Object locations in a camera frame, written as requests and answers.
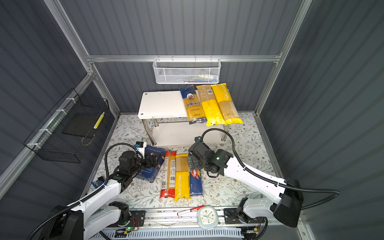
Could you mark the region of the red white marker pen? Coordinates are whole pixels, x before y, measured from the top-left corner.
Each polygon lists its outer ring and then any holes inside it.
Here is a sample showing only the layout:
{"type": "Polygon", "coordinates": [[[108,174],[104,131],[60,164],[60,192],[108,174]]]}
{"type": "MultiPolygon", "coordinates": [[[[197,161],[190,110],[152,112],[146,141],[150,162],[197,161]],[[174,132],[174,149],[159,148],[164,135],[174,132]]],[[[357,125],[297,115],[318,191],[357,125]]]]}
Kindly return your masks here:
{"type": "Polygon", "coordinates": [[[191,213],[191,212],[196,212],[196,211],[200,210],[203,207],[205,207],[205,205],[198,206],[198,207],[195,207],[195,208],[191,208],[191,209],[187,209],[187,210],[178,212],[177,216],[182,216],[182,215],[185,215],[185,214],[188,214],[188,213],[191,213]]]}

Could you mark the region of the blue yellow spaghetti bag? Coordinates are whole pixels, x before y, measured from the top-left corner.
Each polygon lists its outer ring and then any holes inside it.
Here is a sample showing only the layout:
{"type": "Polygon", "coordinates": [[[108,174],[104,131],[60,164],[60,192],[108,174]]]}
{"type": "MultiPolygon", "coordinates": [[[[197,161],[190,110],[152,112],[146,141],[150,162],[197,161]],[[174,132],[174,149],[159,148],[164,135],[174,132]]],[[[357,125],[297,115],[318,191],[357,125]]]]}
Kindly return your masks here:
{"type": "Polygon", "coordinates": [[[186,108],[189,124],[206,123],[207,118],[194,86],[181,87],[180,92],[186,108]]]}

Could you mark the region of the blue rigatoni pasta box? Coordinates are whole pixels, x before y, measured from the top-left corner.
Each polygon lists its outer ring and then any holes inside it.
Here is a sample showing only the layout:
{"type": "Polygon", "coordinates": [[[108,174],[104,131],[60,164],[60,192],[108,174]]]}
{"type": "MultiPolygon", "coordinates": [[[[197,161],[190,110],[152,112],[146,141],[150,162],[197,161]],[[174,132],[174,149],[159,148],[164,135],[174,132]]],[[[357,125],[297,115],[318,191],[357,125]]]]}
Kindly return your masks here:
{"type": "Polygon", "coordinates": [[[144,153],[143,168],[138,173],[137,178],[153,183],[163,165],[166,151],[153,146],[146,146],[144,153]]]}

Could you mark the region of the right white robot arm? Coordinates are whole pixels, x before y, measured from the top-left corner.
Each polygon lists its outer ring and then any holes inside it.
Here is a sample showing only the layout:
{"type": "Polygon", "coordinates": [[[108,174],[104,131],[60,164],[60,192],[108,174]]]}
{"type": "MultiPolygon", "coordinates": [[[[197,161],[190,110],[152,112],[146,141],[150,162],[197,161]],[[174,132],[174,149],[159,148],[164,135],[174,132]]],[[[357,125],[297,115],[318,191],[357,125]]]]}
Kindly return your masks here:
{"type": "Polygon", "coordinates": [[[243,163],[233,137],[225,130],[220,131],[231,139],[232,152],[211,150],[204,142],[204,136],[210,132],[206,130],[195,137],[189,148],[188,161],[192,170],[204,170],[210,178],[232,178],[266,197],[266,200],[242,198],[236,209],[242,223],[272,216],[283,225],[295,228],[301,211],[325,204],[340,195],[340,191],[334,189],[302,188],[298,180],[277,178],[243,163]]]}

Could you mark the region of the yellow Pastatime spaghetti bag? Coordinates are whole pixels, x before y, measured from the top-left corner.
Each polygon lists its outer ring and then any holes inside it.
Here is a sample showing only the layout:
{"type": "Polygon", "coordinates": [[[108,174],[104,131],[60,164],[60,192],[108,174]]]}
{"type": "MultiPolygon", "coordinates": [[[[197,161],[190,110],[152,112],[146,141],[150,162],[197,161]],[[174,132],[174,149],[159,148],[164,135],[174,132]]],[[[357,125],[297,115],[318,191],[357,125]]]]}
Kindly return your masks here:
{"type": "Polygon", "coordinates": [[[190,199],[190,169],[188,154],[176,155],[175,202],[179,199],[190,199]]]}

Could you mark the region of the blue black small tool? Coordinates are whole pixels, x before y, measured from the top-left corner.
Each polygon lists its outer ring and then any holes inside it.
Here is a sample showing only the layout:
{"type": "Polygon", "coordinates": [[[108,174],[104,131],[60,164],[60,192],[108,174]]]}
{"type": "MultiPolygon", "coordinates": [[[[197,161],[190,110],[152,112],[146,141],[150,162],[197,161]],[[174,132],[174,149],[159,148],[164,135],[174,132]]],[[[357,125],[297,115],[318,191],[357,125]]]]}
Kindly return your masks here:
{"type": "Polygon", "coordinates": [[[103,176],[97,178],[96,180],[94,180],[93,182],[91,182],[91,185],[97,189],[98,187],[100,187],[101,185],[103,185],[105,182],[105,178],[103,176]]]}

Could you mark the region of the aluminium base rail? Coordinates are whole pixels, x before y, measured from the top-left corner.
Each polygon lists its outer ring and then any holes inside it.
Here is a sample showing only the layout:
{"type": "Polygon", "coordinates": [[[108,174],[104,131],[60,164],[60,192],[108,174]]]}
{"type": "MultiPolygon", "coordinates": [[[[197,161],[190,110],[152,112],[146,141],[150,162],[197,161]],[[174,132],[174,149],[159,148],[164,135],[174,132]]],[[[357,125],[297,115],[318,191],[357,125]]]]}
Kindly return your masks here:
{"type": "Polygon", "coordinates": [[[269,220],[256,218],[241,222],[236,208],[218,207],[217,225],[206,230],[199,226],[197,212],[178,215],[186,208],[133,209],[134,223],[114,224],[97,233],[92,240],[254,240],[265,233],[269,220]]]}

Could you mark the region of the red spaghetti bag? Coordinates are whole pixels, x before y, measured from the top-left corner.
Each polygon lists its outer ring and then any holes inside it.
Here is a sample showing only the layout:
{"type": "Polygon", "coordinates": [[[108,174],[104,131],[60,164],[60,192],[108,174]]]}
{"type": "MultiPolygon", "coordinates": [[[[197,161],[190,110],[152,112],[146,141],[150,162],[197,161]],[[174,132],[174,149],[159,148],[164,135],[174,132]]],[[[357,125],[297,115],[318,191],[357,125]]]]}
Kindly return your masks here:
{"type": "Polygon", "coordinates": [[[176,186],[176,152],[167,151],[163,163],[160,198],[174,198],[176,186]]]}

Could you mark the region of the white alarm clock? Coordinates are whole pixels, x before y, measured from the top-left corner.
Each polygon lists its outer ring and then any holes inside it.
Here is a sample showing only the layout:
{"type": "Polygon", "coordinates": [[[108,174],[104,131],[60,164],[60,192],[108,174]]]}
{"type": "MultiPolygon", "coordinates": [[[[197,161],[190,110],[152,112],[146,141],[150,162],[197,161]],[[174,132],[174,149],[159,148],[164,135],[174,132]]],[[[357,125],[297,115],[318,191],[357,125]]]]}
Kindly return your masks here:
{"type": "Polygon", "coordinates": [[[212,206],[205,206],[197,212],[197,222],[201,229],[212,230],[219,224],[217,210],[212,206]]]}

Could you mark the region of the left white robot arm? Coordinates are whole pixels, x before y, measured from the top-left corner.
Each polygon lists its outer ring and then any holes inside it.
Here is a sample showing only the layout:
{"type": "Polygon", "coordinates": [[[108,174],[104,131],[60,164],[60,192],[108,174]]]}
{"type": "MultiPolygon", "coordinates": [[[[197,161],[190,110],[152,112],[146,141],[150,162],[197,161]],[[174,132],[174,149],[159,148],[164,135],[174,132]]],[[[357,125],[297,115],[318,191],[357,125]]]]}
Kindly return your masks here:
{"type": "Polygon", "coordinates": [[[140,173],[149,166],[157,164],[145,158],[146,142],[129,145],[119,158],[115,171],[106,173],[105,181],[90,194],[69,204],[57,206],[52,216],[38,225],[29,235],[31,240],[39,233],[41,240],[88,240],[104,228],[117,224],[126,227],[137,225],[127,204],[115,201],[140,173]]]}

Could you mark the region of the white two-tier shelf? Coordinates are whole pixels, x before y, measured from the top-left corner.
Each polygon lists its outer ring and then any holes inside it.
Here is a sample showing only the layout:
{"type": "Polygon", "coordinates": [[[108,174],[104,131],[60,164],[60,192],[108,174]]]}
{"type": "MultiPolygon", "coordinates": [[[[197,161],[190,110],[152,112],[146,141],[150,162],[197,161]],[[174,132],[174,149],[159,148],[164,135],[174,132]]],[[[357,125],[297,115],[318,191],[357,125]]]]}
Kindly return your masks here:
{"type": "Polygon", "coordinates": [[[191,146],[195,137],[213,128],[206,124],[189,124],[180,91],[144,92],[138,117],[150,145],[156,147],[191,146]]]}

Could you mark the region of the blue spaghetti box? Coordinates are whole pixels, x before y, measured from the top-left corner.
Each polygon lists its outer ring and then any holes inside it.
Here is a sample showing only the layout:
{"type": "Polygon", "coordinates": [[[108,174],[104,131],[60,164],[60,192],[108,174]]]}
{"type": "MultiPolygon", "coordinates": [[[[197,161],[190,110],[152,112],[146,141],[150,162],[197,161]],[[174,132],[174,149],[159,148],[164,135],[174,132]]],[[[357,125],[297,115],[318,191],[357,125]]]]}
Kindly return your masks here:
{"type": "Polygon", "coordinates": [[[195,168],[191,153],[189,153],[187,160],[189,164],[190,196],[193,196],[193,197],[203,196],[203,184],[202,184],[201,171],[195,168]]]}

